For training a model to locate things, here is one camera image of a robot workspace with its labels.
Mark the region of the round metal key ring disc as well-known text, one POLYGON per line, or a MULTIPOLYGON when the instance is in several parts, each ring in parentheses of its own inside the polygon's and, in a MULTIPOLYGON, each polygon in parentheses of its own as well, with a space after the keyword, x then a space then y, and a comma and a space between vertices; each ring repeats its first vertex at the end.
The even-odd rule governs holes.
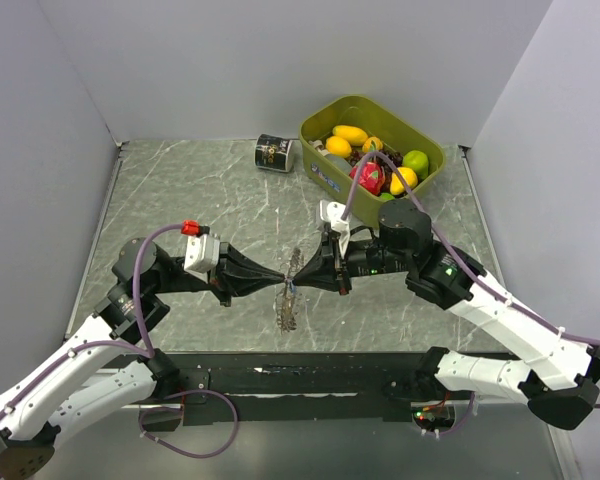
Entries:
POLYGON ((286 275, 283 286, 280 291, 276 294, 275 299, 275 312, 276 312, 276 324, 281 333, 289 333, 297 329, 297 314, 299 311, 298 307, 298 290, 295 293, 291 293, 287 284, 292 282, 294 284, 295 275, 302 269, 304 262, 304 256, 299 247, 295 247, 292 250, 291 257, 287 262, 286 275))

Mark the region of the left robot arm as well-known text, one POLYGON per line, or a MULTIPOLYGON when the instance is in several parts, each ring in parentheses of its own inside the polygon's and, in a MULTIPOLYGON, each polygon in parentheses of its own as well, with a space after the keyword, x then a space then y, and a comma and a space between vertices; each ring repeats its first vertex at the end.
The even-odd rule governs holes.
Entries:
POLYGON ((210 291, 223 306, 284 280, 213 234, 191 234, 172 257, 153 237, 130 240, 116 284, 82 326, 25 379, 0 394, 0 476, 29 479, 74 434, 136 402, 165 402, 180 371, 151 346, 169 313, 163 293, 210 291))

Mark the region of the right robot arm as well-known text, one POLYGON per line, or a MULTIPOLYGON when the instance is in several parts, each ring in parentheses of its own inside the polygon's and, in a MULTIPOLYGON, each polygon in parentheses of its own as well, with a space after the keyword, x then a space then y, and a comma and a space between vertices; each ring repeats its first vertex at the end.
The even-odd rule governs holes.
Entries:
POLYGON ((467 391, 505 398, 567 431, 593 412, 600 394, 600 346, 541 325, 494 275, 443 240, 430 216, 410 200, 384 203, 378 232, 369 240, 352 240, 345 210, 338 202, 319 203, 320 244, 293 277, 294 285, 346 295, 355 278, 403 273, 417 297, 472 323, 514 356, 496 360, 430 348, 416 376, 424 396, 467 391))

